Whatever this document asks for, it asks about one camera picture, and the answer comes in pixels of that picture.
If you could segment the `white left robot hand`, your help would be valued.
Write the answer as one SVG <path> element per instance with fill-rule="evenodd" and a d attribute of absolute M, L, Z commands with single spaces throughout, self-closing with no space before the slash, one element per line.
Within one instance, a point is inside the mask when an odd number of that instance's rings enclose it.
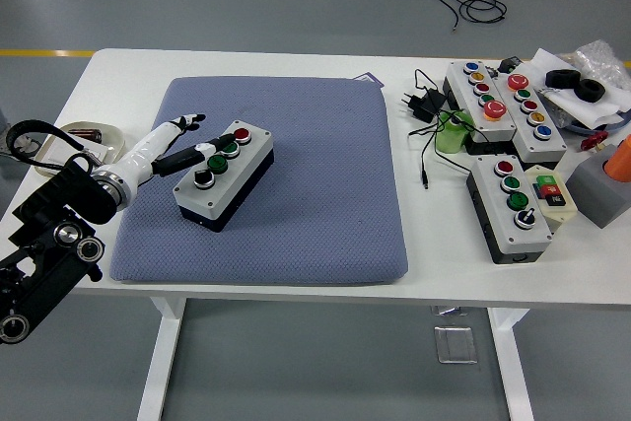
<path fill-rule="evenodd" d="M 204 114 L 187 114 L 163 122 L 109 168 L 108 175 L 121 186 L 123 201 L 130 203 L 139 186 L 154 175 L 167 176 L 190 169 L 236 141 L 234 133 L 227 133 L 166 156 L 181 135 L 198 129 L 204 119 Z"/>

